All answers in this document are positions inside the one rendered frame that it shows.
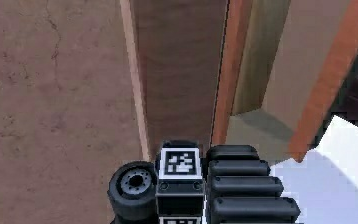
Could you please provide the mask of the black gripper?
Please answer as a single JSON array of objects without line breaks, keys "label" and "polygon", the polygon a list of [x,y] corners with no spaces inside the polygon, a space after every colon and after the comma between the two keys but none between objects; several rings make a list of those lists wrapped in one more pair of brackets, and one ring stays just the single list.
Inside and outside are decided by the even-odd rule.
[{"label": "black gripper", "polygon": [[156,186],[151,162],[133,161],[118,168],[108,183],[107,196],[114,212],[110,224],[157,224]]}]

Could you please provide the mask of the brown wooden room door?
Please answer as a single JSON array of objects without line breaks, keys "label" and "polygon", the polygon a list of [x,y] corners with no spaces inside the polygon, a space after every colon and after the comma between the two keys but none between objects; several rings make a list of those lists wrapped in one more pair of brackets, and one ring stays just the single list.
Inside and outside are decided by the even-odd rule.
[{"label": "brown wooden room door", "polygon": [[149,150],[210,143],[227,0],[131,0]]}]

